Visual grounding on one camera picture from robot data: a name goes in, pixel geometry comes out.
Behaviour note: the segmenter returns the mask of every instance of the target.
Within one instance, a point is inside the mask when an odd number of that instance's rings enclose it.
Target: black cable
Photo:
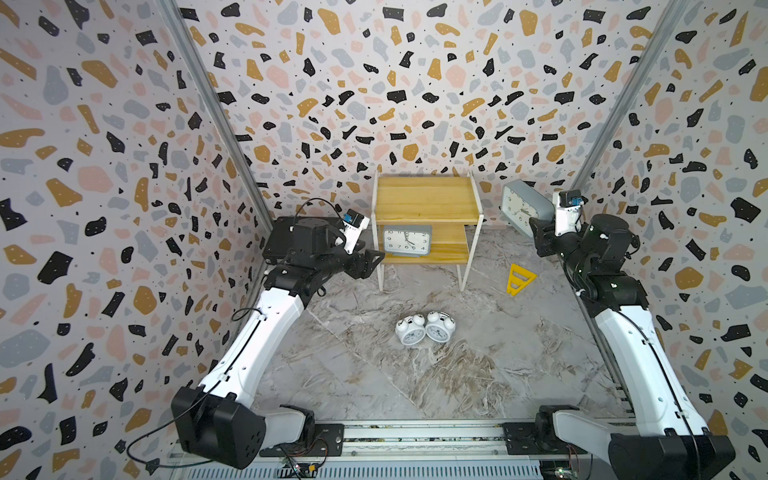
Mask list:
[[[296,214],[293,215],[293,225],[294,226],[296,226],[296,218],[299,216],[299,212],[301,210],[303,210],[304,206],[307,205],[312,200],[319,200],[321,202],[325,202],[325,203],[329,204],[331,206],[331,210],[333,210],[333,213],[336,214],[336,216],[339,218],[339,220],[344,221],[344,220],[342,220],[341,215],[339,215],[339,212],[337,212],[336,208],[333,206],[333,202],[329,202],[328,200],[326,200],[324,198],[313,197],[313,198],[310,198],[309,200],[307,200],[306,202],[304,202],[303,204],[301,204],[301,207],[299,207],[299,209],[296,210]]]

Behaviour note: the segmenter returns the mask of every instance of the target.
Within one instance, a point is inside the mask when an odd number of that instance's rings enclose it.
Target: wire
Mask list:
[[[643,336],[643,339],[645,340],[646,344],[650,347],[651,352],[654,353],[654,356],[656,357],[656,362],[659,364],[659,368],[661,369],[661,373],[664,374],[664,379],[667,381],[667,386],[669,387],[670,392],[672,393],[672,398],[674,399],[674,403],[677,406],[678,413],[680,414],[680,418],[683,419],[683,423],[685,423],[685,427],[688,429],[688,433],[690,434],[690,440],[694,443],[694,450],[696,451],[696,470],[697,470],[697,476],[699,480],[701,480],[701,457],[699,455],[699,445],[696,443],[696,436],[694,435],[693,429],[690,427],[690,424],[688,423],[688,419],[685,418],[685,413],[683,411],[683,407],[680,405],[680,401],[677,399],[677,395],[675,395],[674,390],[672,389],[672,382],[670,382],[669,376],[667,376],[667,372],[664,370],[664,365],[661,363],[661,358],[659,357],[659,354],[656,353],[656,349],[653,345],[650,344],[650,340],[645,335],[643,330],[637,326],[637,324],[628,316],[624,315],[622,312],[618,310],[614,310],[610,308],[609,306],[606,306],[604,303],[602,303],[605,308],[609,310],[613,310],[614,312],[618,313],[622,317],[624,317],[629,323],[631,323],[634,328]]]

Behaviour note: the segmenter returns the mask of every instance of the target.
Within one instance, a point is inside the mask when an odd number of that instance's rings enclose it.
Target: wooden shelf top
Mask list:
[[[378,224],[476,225],[479,214],[469,177],[379,178],[376,200]]]

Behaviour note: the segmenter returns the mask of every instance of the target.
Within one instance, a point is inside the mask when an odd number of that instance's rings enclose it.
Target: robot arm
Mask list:
[[[250,406],[267,364],[312,296],[324,294],[323,284],[335,273],[368,278],[383,260],[379,251],[361,251],[359,236],[368,222],[349,210],[343,230],[318,218],[293,218],[275,228],[267,246],[279,245],[285,255],[266,275],[245,327],[200,385],[180,388],[171,403],[185,452],[245,468],[262,448],[314,439],[310,410],[254,412]]]
[[[554,220],[530,219],[540,257],[558,255],[565,276],[604,336],[632,400],[640,435],[622,435],[576,410],[551,415],[554,434],[611,464],[625,478],[709,479],[735,458],[712,435],[677,380],[656,336],[641,283],[621,271],[640,248],[626,221],[598,214],[581,223],[578,190],[556,192]]]

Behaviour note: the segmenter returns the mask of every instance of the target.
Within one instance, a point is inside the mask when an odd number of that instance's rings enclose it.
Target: black mounting plate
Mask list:
[[[507,445],[507,455],[567,455],[567,443],[557,440],[552,450],[543,449],[536,442],[536,424],[533,422],[502,423],[504,440]],[[573,445],[576,453],[586,454],[583,449]]]
[[[312,447],[312,449],[309,450],[306,454],[301,455],[301,457],[292,457],[294,458],[295,462],[298,462],[296,458],[325,457],[326,452],[323,449],[326,447],[326,445],[323,444],[323,442],[321,442],[320,439],[324,440],[325,443],[328,445],[327,456],[329,457],[341,456],[341,449],[344,442],[344,425],[343,424],[316,423],[315,436],[317,440],[315,441],[315,445]],[[290,445],[291,444],[286,445],[286,450],[288,452],[291,452]],[[285,453],[283,453],[283,450],[281,450],[280,447],[274,447],[271,449],[262,449],[261,452],[259,452],[259,457],[284,457],[284,456],[286,455]]]

